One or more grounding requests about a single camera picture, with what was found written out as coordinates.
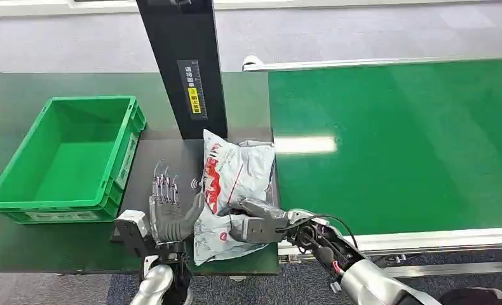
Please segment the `dark green table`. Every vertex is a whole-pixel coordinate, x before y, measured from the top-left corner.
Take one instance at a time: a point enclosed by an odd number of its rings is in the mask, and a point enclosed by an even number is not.
[[[271,132],[267,75],[227,73],[223,82],[231,132]],[[0,74],[0,173],[50,97],[119,94],[137,97],[150,130],[179,138],[157,73]],[[111,231],[111,223],[20,225],[0,215],[0,271],[138,271],[138,258],[109,243]],[[191,267],[197,274],[271,274],[277,264],[277,247],[270,245],[240,259]]]

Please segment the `red printed logo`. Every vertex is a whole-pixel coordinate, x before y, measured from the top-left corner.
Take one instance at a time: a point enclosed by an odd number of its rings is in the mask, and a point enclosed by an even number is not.
[[[217,213],[217,197],[221,192],[221,186],[219,185],[219,174],[215,171],[215,166],[217,165],[217,160],[212,157],[206,159],[206,165],[204,167],[204,173],[206,174],[206,188],[205,197],[206,203],[212,210],[214,214]]]

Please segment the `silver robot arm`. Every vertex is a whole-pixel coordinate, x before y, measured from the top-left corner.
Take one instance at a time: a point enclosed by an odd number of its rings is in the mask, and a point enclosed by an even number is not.
[[[335,277],[334,292],[344,291],[357,305],[440,305],[430,295],[390,277],[358,251],[355,240],[347,242],[320,215],[299,209],[287,215],[289,225],[281,229],[286,239],[310,251]]]
[[[139,291],[130,305],[159,305],[163,303],[165,292],[172,286],[174,272],[167,265],[157,265],[150,269],[140,283]]]

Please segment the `yellow warning label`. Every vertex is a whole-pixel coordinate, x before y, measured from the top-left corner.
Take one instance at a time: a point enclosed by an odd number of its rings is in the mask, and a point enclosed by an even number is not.
[[[191,112],[200,113],[199,95],[197,94],[197,88],[189,87],[187,89],[189,94],[189,101],[191,103]]]

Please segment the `gray carpet floor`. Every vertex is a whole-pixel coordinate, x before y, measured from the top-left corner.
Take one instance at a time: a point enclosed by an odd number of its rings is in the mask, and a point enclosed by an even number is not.
[[[502,274],[424,276],[400,279],[413,288],[439,298],[455,288],[492,287],[502,290]],[[280,266],[278,276],[256,276],[241,282],[227,276],[195,276],[191,288],[193,304],[351,304],[345,294],[334,294],[329,275],[317,262]],[[115,275],[107,304],[128,304],[136,292],[138,277]]]
[[[265,62],[502,56],[502,2],[216,12],[220,64],[240,70],[243,57]],[[156,71],[138,14],[0,18],[0,72]],[[479,255],[420,257],[427,264]],[[502,274],[406,280],[439,296],[452,287],[502,289]],[[196,304],[344,304],[313,264],[281,266],[277,277],[193,279]],[[0,274],[2,304],[127,304],[133,276]]]

